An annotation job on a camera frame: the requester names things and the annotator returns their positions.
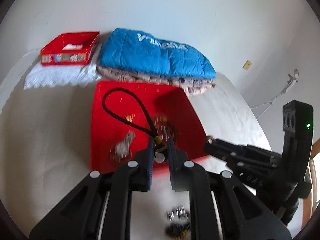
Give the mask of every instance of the blue puffy fabric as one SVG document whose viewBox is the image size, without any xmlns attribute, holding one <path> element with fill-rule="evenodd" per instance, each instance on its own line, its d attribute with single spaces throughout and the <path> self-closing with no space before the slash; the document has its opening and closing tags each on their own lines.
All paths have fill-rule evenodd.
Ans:
<svg viewBox="0 0 320 240">
<path fill-rule="evenodd" d="M 127 29 L 115 29 L 103 43 L 100 65 L 176 77 L 212 79 L 217 75 L 209 60 L 195 48 Z"/>
</svg>

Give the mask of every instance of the white wall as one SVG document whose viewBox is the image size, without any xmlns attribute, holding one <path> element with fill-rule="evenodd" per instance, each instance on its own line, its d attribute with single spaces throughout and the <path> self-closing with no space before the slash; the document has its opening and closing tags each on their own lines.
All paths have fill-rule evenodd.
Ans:
<svg viewBox="0 0 320 240">
<path fill-rule="evenodd" d="M 0 25 L 0 82 L 24 53 L 63 32 L 117 27 L 188 43 L 241 93 L 278 60 L 305 0 L 16 0 Z M 242 69 L 246 60 L 250 71 Z"/>
<path fill-rule="evenodd" d="M 299 82 L 281 96 L 258 119 L 272 150 L 282 152 L 282 106 L 294 99 L 311 104 L 314 108 L 314 142 L 320 138 L 320 22 L 307 6 L 290 46 L 278 62 L 260 73 L 252 88 L 255 94 L 245 98 L 251 106 L 276 96 L 286 85 L 288 73 L 299 70 Z M 264 108 L 254 110 L 257 116 Z"/>
</svg>

